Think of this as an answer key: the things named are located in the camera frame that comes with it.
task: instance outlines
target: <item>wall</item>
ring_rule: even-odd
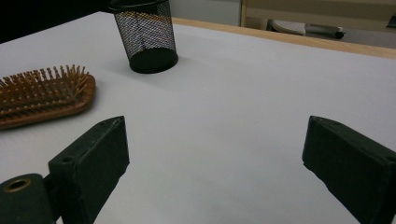
[[[239,25],[241,0],[169,0],[173,17]]]

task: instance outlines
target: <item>wooden table edge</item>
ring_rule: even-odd
[[[387,49],[369,45],[353,44],[346,42],[339,42],[335,40],[319,39],[300,35],[287,35],[276,32],[269,32],[264,30],[256,30],[239,26],[232,26],[226,24],[219,24],[207,21],[193,21],[181,18],[172,18],[172,22],[178,25],[188,25],[193,27],[200,27],[209,30],[217,30],[239,35],[250,35],[259,38],[271,39],[291,44],[298,44],[313,48],[331,49],[349,53],[357,53],[362,55],[396,59],[396,49]]]

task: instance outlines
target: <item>wooden hairbrush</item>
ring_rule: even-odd
[[[92,104],[95,79],[85,67],[60,66],[0,78],[0,129],[76,114]]]

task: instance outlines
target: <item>mesh pen holder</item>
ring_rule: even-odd
[[[111,0],[129,65],[137,73],[159,73],[177,61],[168,0]]]

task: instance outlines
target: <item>white table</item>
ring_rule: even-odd
[[[47,162],[95,123],[126,118],[131,165],[95,223],[357,223],[302,162],[310,115],[396,149],[396,62],[175,25],[178,64],[130,70],[111,14],[0,45],[0,76],[80,64],[78,116],[0,132],[0,181]]]

